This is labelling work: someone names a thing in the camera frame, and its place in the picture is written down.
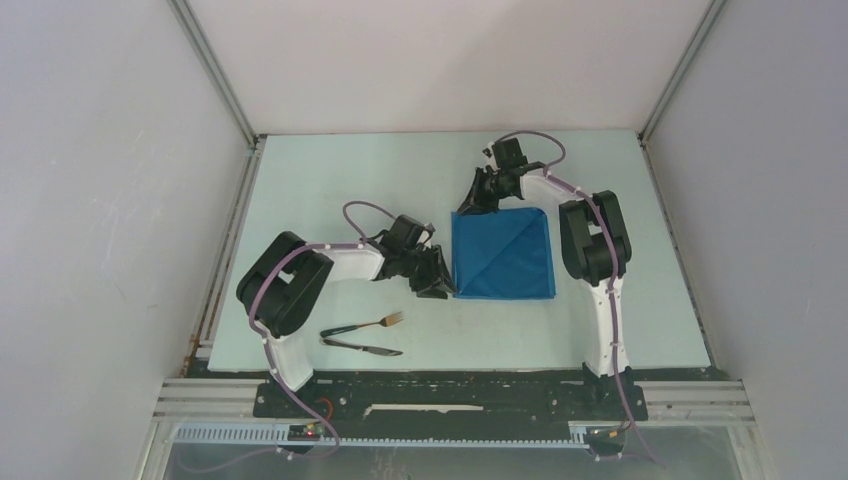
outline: gray wall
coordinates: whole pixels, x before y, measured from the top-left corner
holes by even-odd
[[[0,2],[0,477],[130,476],[245,150],[165,0]]]
[[[781,478],[846,478],[848,2],[731,2],[651,144]]]

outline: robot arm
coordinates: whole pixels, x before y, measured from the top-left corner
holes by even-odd
[[[448,298],[456,286],[445,265],[442,249],[430,244],[431,225],[401,215],[389,230],[366,243],[315,245],[295,256],[274,278],[259,301],[255,323],[262,334],[272,372],[297,390],[312,376],[306,353],[307,340],[301,326],[312,312],[327,283],[342,280],[386,280],[402,276],[418,297]],[[248,270],[236,288],[236,296],[250,314],[262,284],[281,259],[307,243],[292,232],[281,233]]]
[[[618,260],[618,278],[613,282],[613,290],[618,313],[617,363],[619,373],[623,372],[629,362],[621,334],[621,286],[632,252],[618,198],[610,191],[592,195],[592,201],[600,208],[602,218],[598,219],[576,188],[551,175],[544,164],[528,163],[518,139],[489,144],[483,154],[488,158],[488,165],[476,170],[474,183],[457,212],[461,215],[497,212],[499,200],[513,196],[559,211],[563,263],[569,275],[580,280],[592,313],[592,338],[588,339],[586,366],[599,378],[609,378],[615,373],[611,358],[612,306],[607,291],[612,259],[603,235],[592,234],[590,230],[592,226],[598,227],[600,221],[604,222]]]

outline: blue cloth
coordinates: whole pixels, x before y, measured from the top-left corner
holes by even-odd
[[[554,298],[548,218],[538,208],[486,215],[453,212],[453,278],[457,298]]]

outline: white wall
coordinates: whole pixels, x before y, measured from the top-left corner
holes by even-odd
[[[846,478],[848,3],[731,2],[651,145],[781,478]]]
[[[640,129],[709,0],[195,0],[262,133]]]
[[[0,477],[128,478],[246,146],[164,0],[0,3]]]

